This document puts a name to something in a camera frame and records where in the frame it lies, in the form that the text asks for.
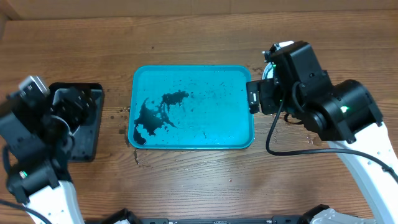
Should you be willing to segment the light blue plate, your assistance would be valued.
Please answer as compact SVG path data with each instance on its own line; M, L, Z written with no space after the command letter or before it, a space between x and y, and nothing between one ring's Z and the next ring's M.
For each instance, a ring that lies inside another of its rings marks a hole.
M274 77L274 64L268 63L263 71L262 79L273 79Z

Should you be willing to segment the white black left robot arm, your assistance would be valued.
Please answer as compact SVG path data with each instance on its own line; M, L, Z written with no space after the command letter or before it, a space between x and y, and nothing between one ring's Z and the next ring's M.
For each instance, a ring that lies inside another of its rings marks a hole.
M69 162L95 158L102 89L32 84L1 105L6 188L35 223L84 223Z

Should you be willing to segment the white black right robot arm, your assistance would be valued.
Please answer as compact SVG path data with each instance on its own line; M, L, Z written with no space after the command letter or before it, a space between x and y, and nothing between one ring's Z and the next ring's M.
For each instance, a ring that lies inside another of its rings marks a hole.
M312 46L274 44L264 52L261 80L246 85L251 113L293 118L328 144L368 203L372 223L397 222L397 156L381 110L356 80L332 84Z

